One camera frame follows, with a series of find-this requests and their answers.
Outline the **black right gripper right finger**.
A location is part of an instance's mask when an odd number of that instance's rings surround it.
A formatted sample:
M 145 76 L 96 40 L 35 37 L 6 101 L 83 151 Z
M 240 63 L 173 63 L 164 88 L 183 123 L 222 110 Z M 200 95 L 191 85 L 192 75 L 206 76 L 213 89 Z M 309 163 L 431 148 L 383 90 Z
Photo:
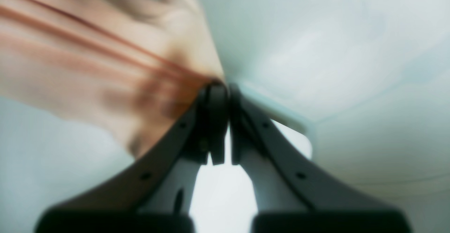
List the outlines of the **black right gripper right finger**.
M 232 163 L 251 179 L 252 233 L 410 233 L 400 209 L 342 183 L 307 159 L 271 119 L 230 90 Z

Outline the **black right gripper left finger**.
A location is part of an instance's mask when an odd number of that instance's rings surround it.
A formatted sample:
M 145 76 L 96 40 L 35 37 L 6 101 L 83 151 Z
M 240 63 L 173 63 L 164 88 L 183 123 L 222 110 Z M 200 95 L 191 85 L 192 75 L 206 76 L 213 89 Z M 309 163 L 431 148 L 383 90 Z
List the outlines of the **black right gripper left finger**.
M 48 209 L 37 233 L 194 233 L 198 171 L 224 163 L 228 94 L 212 83 L 161 140 L 110 180 Z

